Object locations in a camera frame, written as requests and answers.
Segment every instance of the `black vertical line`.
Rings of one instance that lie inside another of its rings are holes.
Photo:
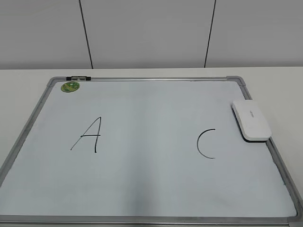
[[[93,61],[91,59],[91,54],[90,54],[89,39],[87,38],[87,33],[86,33],[86,27],[85,27],[85,21],[84,21],[84,17],[83,17],[83,10],[82,10],[82,5],[81,5],[81,0],[79,0],[79,6],[80,6],[80,11],[81,11],[81,16],[82,16],[82,23],[83,23],[83,28],[84,28],[85,38],[86,38],[86,44],[87,44],[87,48],[89,50],[90,66],[91,66],[92,69],[94,69]]]
[[[214,0],[214,9],[216,8],[216,2],[217,2],[217,0]],[[210,30],[209,30],[209,36],[208,36],[208,42],[207,42],[207,49],[206,49],[206,55],[205,55],[205,61],[204,61],[204,68],[205,68],[205,66],[206,66],[206,60],[207,60],[207,55],[208,55],[208,48],[209,48],[210,36],[211,36],[211,34],[212,34],[213,21],[214,21],[214,9],[213,9],[212,22],[210,23]]]

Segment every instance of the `black marker writing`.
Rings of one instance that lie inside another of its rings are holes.
[[[101,117],[98,117],[90,126],[88,129],[86,129],[86,131],[83,133],[82,136],[80,136],[80,138],[75,142],[75,144],[71,147],[71,150],[73,149],[73,147],[79,142],[79,140],[82,138],[82,137],[85,137],[85,136],[96,136],[96,141],[95,141],[95,153],[97,152],[97,143],[98,143],[98,138],[100,136],[100,127],[101,127]],[[97,120],[100,120],[99,121],[99,128],[98,128],[98,133],[96,135],[85,135],[85,133],[91,128],[91,126],[97,121]]]
[[[205,132],[207,132],[207,131],[212,131],[212,130],[215,130],[215,129],[208,129],[208,130],[205,130],[204,132],[202,132],[202,133],[198,136],[198,139],[197,139],[197,148],[198,148],[199,153],[200,153],[202,156],[204,156],[205,158],[209,158],[209,159],[214,159],[214,157],[208,157],[208,156],[204,155],[204,154],[200,151],[200,149],[199,149],[199,140],[200,140],[200,137],[201,137]]]

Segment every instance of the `aluminum frame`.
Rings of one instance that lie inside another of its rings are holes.
[[[44,93],[42,94],[38,104],[30,115],[23,130],[21,131],[17,141],[13,145],[6,160],[0,169],[0,186],[2,185],[7,173],[12,167],[21,147],[30,132],[36,118],[38,117],[44,103],[51,93],[54,85],[57,82],[67,81],[66,77],[54,77],[48,82]],[[90,82],[97,81],[235,81],[239,85],[245,99],[251,99],[251,96],[246,88],[246,84],[241,77],[204,77],[204,78],[91,78]],[[297,215],[294,217],[281,218],[244,218],[244,217],[121,217],[121,216],[21,216],[21,215],[0,215],[0,226],[52,226],[52,225],[175,225],[175,226],[205,226],[205,225],[232,225],[232,226],[288,226],[290,223],[303,226],[303,200],[272,140],[270,138],[266,145],[271,153],[274,163],[276,164],[280,175],[289,191],[293,200]]]

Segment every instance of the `gray plastic corner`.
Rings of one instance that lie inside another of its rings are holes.
[[[57,82],[61,82],[61,81],[66,81],[66,77],[52,77],[49,82],[47,83],[46,86],[48,87],[52,87],[54,86]]]
[[[245,86],[246,85],[242,77],[239,77],[239,76],[227,76],[226,78],[229,81],[235,81],[235,82],[237,82],[240,86]]]
[[[303,227],[303,221],[289,222],[289,227]]]

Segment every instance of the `table surface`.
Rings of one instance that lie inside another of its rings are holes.
[[[275,144],[298,191],[303,195],[303,67],[0,70],[0,163],[19,136],[50,78],[92,77],[225,77],[241,76],[266,116]]]

